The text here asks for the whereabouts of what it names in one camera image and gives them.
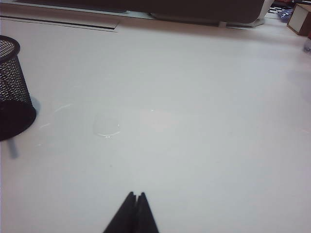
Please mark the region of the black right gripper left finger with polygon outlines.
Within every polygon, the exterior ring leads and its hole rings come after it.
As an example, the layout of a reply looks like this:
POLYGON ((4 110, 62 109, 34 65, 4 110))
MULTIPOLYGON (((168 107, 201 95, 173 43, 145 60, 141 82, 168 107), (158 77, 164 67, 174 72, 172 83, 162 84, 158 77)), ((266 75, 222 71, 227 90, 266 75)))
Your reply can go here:
POLYGON ((104 230, 104 233, 131 233, 134 227, 136 195, 130 192, 104 230))

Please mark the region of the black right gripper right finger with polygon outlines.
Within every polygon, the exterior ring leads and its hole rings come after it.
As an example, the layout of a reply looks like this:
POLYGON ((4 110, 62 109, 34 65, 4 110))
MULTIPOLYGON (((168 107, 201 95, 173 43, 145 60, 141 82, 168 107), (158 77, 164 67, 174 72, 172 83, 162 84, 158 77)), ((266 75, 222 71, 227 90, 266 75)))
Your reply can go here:
POLYGON ((137 201, 136 232, 159 233, 147 197, 144 192, 141 193, 137 201))

